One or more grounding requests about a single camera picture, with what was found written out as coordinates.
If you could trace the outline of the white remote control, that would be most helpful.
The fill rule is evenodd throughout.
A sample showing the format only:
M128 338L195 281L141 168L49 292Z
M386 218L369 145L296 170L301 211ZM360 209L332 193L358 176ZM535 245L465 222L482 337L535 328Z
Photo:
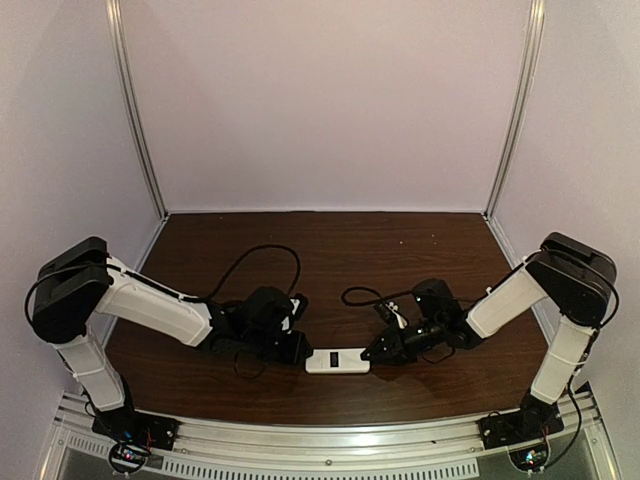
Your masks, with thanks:
M364 348L315 349L305 361L308 374L347 375L367 374L370 361L363 360Z

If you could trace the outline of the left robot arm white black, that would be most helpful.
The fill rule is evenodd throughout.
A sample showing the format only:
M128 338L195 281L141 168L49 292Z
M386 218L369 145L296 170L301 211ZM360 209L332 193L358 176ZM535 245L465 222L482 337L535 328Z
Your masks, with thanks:
M104 239L92 236L41 267L25 295L24 315L103 414L129 410L132 401L90 330L93 315L118 317L195 349L298 366L313 353L296 328L307 306L304 295L272 286L227 302L188 295L129 268L108 252Z

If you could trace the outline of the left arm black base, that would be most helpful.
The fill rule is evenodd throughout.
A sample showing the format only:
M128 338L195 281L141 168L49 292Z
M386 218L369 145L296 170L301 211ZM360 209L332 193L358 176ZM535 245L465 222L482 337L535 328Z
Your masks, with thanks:
M121 377L121 381L123 406L102 411L87 396L85 410L93 416L92 431L115 442L107 454L110 467L116 474L128 478L145 466L153 449L173 449L180 422L175 418L138 411L126 379Z

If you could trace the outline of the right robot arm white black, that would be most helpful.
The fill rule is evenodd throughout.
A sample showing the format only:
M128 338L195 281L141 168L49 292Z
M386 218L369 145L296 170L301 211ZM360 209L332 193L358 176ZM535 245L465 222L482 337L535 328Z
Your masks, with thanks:
M599 332L615 313L618 269L607 254L559 232L477 300L456 298L443 279L424 280L410 290L420 318L399 315L394 296L372 301L387 327L362 352L363 360L406 365L428 350L446 345L471 350L526 311L544 302L555 306L558 326L520 409L549 415L588 358Z

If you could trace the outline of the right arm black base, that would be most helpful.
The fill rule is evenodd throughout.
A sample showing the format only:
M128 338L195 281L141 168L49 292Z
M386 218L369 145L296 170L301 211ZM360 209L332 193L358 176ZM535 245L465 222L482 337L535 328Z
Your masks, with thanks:
M564 430L556 401L546 403L528 390L519 407L509 413L491 412L477 421L485 450L513 447L535 441L530 447L511 451L509 460L519 471L542 473L551 463L549 436Z

